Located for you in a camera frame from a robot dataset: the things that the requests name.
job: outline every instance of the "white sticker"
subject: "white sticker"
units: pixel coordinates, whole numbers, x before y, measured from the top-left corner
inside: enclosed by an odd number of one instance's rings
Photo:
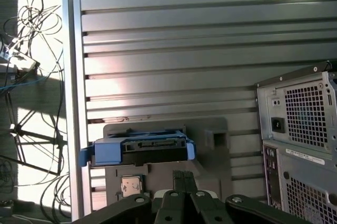
[[[291,149],[286,149],[285,152],[290,154],[290,155],[297,156],[297,157],[315,162],[316,164],[325,165],[325,161],[323,159],[320,159],[320,158],[312,157],[312,156],[309,156],[307,154],[303,154],[303,153],[300,153],[300,152],[297,152],[297,151],[294,151],[294,150],[291,150]]]

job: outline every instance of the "floor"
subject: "floor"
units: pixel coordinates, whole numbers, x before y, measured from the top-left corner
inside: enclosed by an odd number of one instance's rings
[[[61,0],[44,0],[44,8],[59,5]],[[27,0],[0,0],[0,34],[5,35],[3,25],[12,16],[17,16],[20,8],[27,5]],[[32,4],[34,7],[41,6],[41,0],[35,0]],[[61,10],[55,7],[55,13],[60,14]],[[60,20],[56,15],[49,16],[44,22],[43,28],[49,29],[56,24],[56,27],[52,29],[56,31],[60,28]],[[10,34],[16,34],[17,31],[17,19],[13,18],[6,24],[6,32]],[[60,32],[52,35],[47,35],[47,40],[52,51],[59,56],[62,53],[62,44],[58,40],[62,40]],[[21,137],[21,141],[24,143],[23,152],[25,154],[26,162],[42,167],[46,170],[56,171],[58,158],[52,158],[53,153],[58,155],[59,149],[53,148],[53,145],[48,141],[49,138],[54,136],[54,126],[57,119],[57,111],[60,103],[60,77],[58,73],[52,73],[48,79],[43,79],[42,76],[47,75],[48,72],[53,71],[55,61],[52,60],[51,51],[48,45],[38,37],[33,40],[32,43],[32,56],[40,63],[40,68],[43,69],[37,76],[31,77],[28,81],[34,81],[36,83],[31,85],[17,86],[11,92],[11,98],[13,101],[13,111],[17,122],[21,122],[22,129],[28,132]],[[0,73],[0,86],[3,86],[5,75]],[[14,144],[13,136],[9,134],[10,122],[8,112],[5,105],[5,99],[0,99],[0,155],[7,157],[17,158],[17,150]],[[58,128],[60,130],[60,136],[66,141],[66,120],[64,106],[61,109],[60,119],[58,122]],[[67,165],[67,152],[66,145],[63,149],[63,156],[65,157],[64,169],[62,174],[66,174],[68,170]],[[40,198],[49,185],[34,185],[40,181],[49,181],[54,179],[55,176],[38,171],[32,168],[28,168],[21,165],[12,163],[11,170],[9,164],[6,163],[6,171],[12,176],[11,179],[15,181],[17,185],[11,188],[11,180],[1,177],[1,168],[3,163],[0,164],[0,200],[14,200],[15,208],[14,213],[32,218],[45,219],[39,208]],[[53,204],[54,194],[53,187],[48,188],[43,198],[43,205],[46,208],[47,213],[51,213],[51,207]],[[68,189],[65,190],[65,195],[69,194]],[[61,221],[69,221],[69,219],[61,218]],[[0,219],[0,223],[29,223],[26,220],[20,220],[18,218],[3,218]],[[32,220],[32,223],[45,223]]]

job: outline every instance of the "power cord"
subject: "power cord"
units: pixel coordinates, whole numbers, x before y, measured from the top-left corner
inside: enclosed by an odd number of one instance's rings
[[[32,0],[31,2],[29,2],[29,0],[27,1],[27,5],[23,6],[21,9],[19,9],[18,11],[18,15],[9,18],[3,25],[3,30],[4,33],[13,38],[13,41],[9,44],[9,48],[13,48],[16,49],[20,52],[22,52],[21,47],[23,43],[27,43],[27,51],[24,53],[27,56],[33,58],[33,53],[32,53],[32,44],[34,41],[34,38],[36,38],[37,36],[39,36],[41,38],[41,40],[47,45],[51,55],[52,55],[52,60],[55,62],[55,66],[53,67],[53,69],[51,69],[50,71],[46,71],[43,68],[40,68],[40,66],[38,66],[38,70],[41,72],[42,77],[38,80],[35,80],[33,82],[27,82],[27,83],[20,83],[20,84],[12,84],[12,85],[6,85],[2,88],[0,88],[0,90],[2,90],[2,92],[6,92],[8,90],[8,88],[13,87],[13,86],[20,86],[20,85],[30,85],[30,84],[34,84],[36,82],[40,82],[41,80],[47,80],[51,74],[53,73],[58,73],[59,76],[59,83],[60,83],[60,102],[58,103],[58,109],[57,109],[57,113],[56,113],[56,121],[55,121],[55,126],[54,126],[54,140],[53,140],[53,146],[55,146],[56,144],[56,137],[58,134],[58,123],[60,120],[60,114],[61,114],[61,109],[62,109],[62,105],[63,105],[63,101],[64,101],[64,76],[63,76],[63,69],[60,66],[60,60],[62,58],[63,52],[61,52],[61,54],[59,56],[56,56],[54,51],[52,50],[49,42],[47,41],[46,36],[47,35],[53,35],[56,34],[58,31],[60,31],[61,29],[61,17],[55,13],[56,10],[58,10],[59,6],[52,6],[49,8],[45,8],[44,6],[44,1],[41,0],[41,8],[36,8],[34,7],[34,1]],[[43,23],[47,18],[50,17],[55,17],[56,18],[56,22],[54,25],[52,25],[51,27],[48,28],[43,28]],[[20,29],[17,32],[17,35],[14,34],[10,34],[9,29],[8,29],[8,25],[11,21],[16,20],[18,22],[18,27],[20,27]],[[52,158],[52,162],[51,162],[51,167],[53,166],[53,162],[54,162],[54,157],[55,157],[55,147],[53,147],[53,158]],[[63,155],[61,156],[61,162],[59,162],[58,166],[61,166],[61,171],[64,168],[64,157]],[[47,179],[49,174],[46,175],[46,177],[41,180],[40,182],[36,183],[36,184],[32,184],[32,185],[41,185],[41,184],[47,184],[47,187],[45,188],[44,192],[41,195],[40,198],[40,209],[41,212],[43,213],[43,215],[46,217],[46,219],[48,221],[50,221],[51,223],[61,223],[60,222],[60,218],[57,216],[57,212],[56,210],[58,209],[58,211],[60,212],[60,214],[63,217],[67,217],[69,218],[69,216],[67,216],[64,212],[62,212],[61,207],[62,206],[70,206],[70,203],[66,201],[65,198],[65,192],[68,190],[68,179],[69,176],[68,174],[59,176],[57,178],[51,179],[49,181],[45,181]],[[46,192],[48,191],[48,189],[54,185],[54,199],[52,202],[52,216],[49,216],[47,214],[47,212],[44,209],[43,206],[43,199],[44,196],[46,194]]]

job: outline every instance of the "ventilation grille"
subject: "ventilation grille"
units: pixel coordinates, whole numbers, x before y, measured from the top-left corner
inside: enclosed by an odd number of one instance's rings
[[[287,90],[285,105],[291,140],[324,147],[328,136],[322,91],[317,86]]]
[[[314,224],[337,223],[337,212],[326,205],[324,193],[293,178],[286,192],[290,214]]]

